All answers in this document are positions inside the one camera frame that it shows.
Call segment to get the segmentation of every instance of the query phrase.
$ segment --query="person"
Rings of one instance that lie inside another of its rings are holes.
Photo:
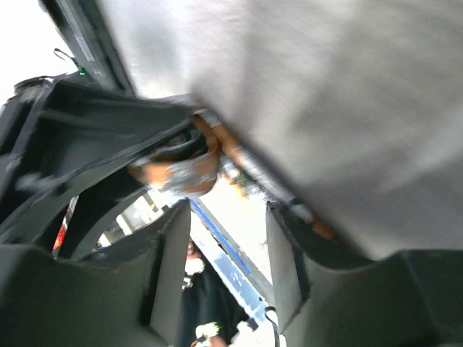
[[[185,270],[178,347],[228,346],[248,318],[244,309],[191,239]]]

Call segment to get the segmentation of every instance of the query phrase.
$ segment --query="gray fabric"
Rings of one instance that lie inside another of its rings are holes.
[[[139,95],[202,95],[357,248],[463,247],[463,1],[99,3]]]

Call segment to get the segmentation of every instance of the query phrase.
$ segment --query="cable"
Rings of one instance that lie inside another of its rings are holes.
[[[53,53],[54,53],[55,56],[57,56],[57,57],[60,58],[61,60],[66,61],[66,59],[65,59],[63,56],[65,56],[66,58],[70,59],[70,60],[74,63],[74,65],[77,67],[77,70],[80,71],[80,70],[82,69],[82,67],[79,66],[79,64],[77,63],[76,58],[74,58],[73,56],[70,56],[70,55],[69,55],[68,53],[66,53],[66,52],[63,52],[61,49],[55,48],[55,49],[53,50]]]
[[[271,312],[271,311],[276,313],[275,307],[272,307],[272,306],[266,307],[264,310],[265,312],[264,315],[266,316],[267,320],[272,324],[273,335],[275,338],[275,347],[280,347],[280,332],[279,332],[278,325],[267,314],[267,312]]]

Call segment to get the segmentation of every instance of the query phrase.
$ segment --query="person in black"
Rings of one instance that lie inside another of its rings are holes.
[[[216,339],[214,344],[227,346],[237,334],[238,323],[246,321],[248,317],[212,265],[190,241],[188,260],[197,258],[203,261],[204,268],[192,275],[182,295],[178,347],[190,347],[196,340],[196,327],[212,322],[219,326],[220,339]]]

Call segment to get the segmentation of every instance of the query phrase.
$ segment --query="blue stripe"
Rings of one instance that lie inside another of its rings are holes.
[[[216,235],[217,239],[222,243],[222,245],[224,245],[228,249],[230,254],[235,258],[235,260],[237,260],[238,263],[241,264],[241,266],[243,267],[243,270],[245,270],[246,273],[250,274],[251,270],[249,269],[249,267],[246,266],[245,262],[243,262],[241,257],[238,255],[237,251],[235,251],[233,247],[228,243],[224,235],[221,234],[221,232],[218,230],[215,224],[209,219],[209,217],[204,213],[204,211],[201,210],[201,207],[197,204],[197,202],[194,201],[193,199],[190,199],[190,203],[195,209],[195,211],[201,216],[203,221],[208,225],[208,227]]]

